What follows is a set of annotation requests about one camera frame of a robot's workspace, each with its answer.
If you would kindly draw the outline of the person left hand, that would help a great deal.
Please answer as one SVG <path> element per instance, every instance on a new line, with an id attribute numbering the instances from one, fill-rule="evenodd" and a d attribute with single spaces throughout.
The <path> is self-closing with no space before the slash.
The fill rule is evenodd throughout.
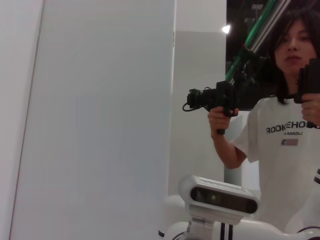
<path id="1" fill-rule="evenodd" d="M 320 125 L 320 100 L 309 99 L 304 100 L 302 105 L 302 118 L 317 126 Z"/>

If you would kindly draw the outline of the person right hand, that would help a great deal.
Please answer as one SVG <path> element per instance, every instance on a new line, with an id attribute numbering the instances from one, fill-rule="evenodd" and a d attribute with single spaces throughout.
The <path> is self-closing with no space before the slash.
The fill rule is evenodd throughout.
<path id="1" fill-rule="evenodd" d="M 218 134 L 218 130 L 226 130 L 229 127 L 231 120 L 230 116 L 225 115 L 222 106 L 212 108 L 207 117 L 212 135 Z"/>

